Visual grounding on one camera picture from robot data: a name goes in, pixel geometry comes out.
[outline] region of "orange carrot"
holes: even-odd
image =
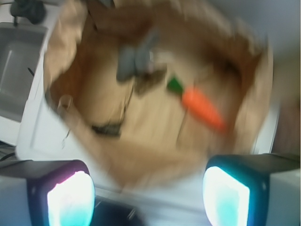
[[[182,94],[182,105],[197,119],[220,132],[226,130],[226,124],[210,100],[197,88],[186,88]]]

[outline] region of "sink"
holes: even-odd
[[[0,116],[21,122],[46,31],[0,23]]]

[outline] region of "cable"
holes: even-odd
[[[6,160],[6,159],[8,159],[8,158],[10,158],[10,157],[12,157],[12,156],[14,156],[15,155],[15,153],[13,152],[13,153],[9,153],[9,154],[7,154],[7,155],[4,155],[1,159],[0,159],[0,161],[4,161],[4,160]]]

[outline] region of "dark object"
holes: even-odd
[[[293,154],[217,155],[206,166],[218,166],[237,181],[250,188],[247,225],[266,225],[270,176],[300,168],[300,156]]]
[[[14,17],[14,26],[17,26],[17,17],[25,17],[32,24],[39,24],[46,15],[44,3],[40,0],[15,0],[11,4],[10,13]]]
[[[143,226],[134,207],[97,196],[90,226]]]
[[[28,69],[28,71],[30,72],[30,74],[32,74],[32,76],[34,76],[33,71],[32,71],[29,67],[28,67],[27,69]]]
[[[4,160],[6,160],[6,159],[8,159],[8,158],[10,158],[10,157],[12,157],[12,156],[15,156],[15,153],[14,153],[14,152],[13,152],[13,153],[9,153],[9,154],[3,156],[3,157],[0,159],[0,161],[4,161]]]
[[[152,74],[146,74],[145,76],[137,77],[135,79],[134,92],[137,95],[142,95],[155,85],[162,82],[165,78],[167,68],[156,70]]]
[[[120,124],[105,125],[105,126],[92,126],[92,129],[97,134],[104,134],[108,136],[119,137],[120,136]]]

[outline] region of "glowing light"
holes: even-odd
[[[95,189],[92,178],[83,171],[76,172],[48,192],[50,226],[88,226],[91,222]]]
[[[203,179],[203,200],[213,226],[246,226],[250,189],[231,175],[213,166]]]

